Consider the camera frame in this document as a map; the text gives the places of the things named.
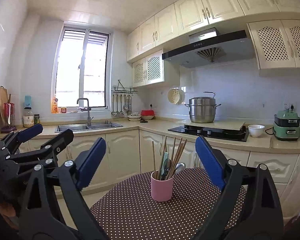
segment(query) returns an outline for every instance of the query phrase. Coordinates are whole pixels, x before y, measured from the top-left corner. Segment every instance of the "black glass cooktop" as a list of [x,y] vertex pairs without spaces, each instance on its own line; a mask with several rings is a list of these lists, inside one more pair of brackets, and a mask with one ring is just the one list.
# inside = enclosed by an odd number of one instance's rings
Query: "black glass cooktop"
[[215,128],[206,128],[192,125],[184,125],[176,128],[168,129],[168,131],[178,132],[183,134],[190,135],[203,135],[207,138],[223,139],[229,141],[239,141],[246,142],[249,131],[245,126],[242,126],[241,130],[225,130],[225,129],[215,129]]

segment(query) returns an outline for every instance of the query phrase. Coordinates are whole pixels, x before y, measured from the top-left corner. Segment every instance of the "white board on stove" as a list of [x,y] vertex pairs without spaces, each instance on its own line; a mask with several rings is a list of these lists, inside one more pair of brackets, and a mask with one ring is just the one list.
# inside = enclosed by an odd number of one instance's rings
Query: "white board on stove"
[[215,120],[210,123],[194,123],[188,120],[178,121],[177,123],[199,126],[199,127],[207,127],[207,128],[215,128],[215,129],[227,129],[227,130],[240,130],[244,125],[244,121],[240,120]]

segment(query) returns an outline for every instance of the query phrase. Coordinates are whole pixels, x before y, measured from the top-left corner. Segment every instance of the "faucet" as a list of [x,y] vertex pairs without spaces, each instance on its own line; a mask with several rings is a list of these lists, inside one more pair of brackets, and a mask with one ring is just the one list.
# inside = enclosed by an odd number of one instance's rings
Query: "faucet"
[[93,119],[93,117],[90,118],[91,107],[89,106],[89,99],[87,99],[87,98],[78,98],[77,104],[79,104],[79,100],[87,100],[87,102],[88,102],[88,126],[91,126],[91,120]]

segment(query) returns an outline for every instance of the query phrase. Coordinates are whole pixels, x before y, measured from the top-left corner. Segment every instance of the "bottle label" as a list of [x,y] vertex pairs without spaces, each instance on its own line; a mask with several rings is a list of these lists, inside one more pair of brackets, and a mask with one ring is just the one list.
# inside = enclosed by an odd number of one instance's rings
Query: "bottle label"
[[34,117],[33,116],[24,116],[23,123],[24,124],[34,124]]

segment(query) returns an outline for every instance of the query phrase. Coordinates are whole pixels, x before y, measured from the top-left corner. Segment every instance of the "range hood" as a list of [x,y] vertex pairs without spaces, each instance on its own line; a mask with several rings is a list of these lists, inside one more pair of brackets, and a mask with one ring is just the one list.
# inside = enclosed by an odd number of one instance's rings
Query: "range hood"
[[215,28],[195,33],[190,44],[162,54],[163,60],[187,68],[255,57],[245,30],[218,35]]

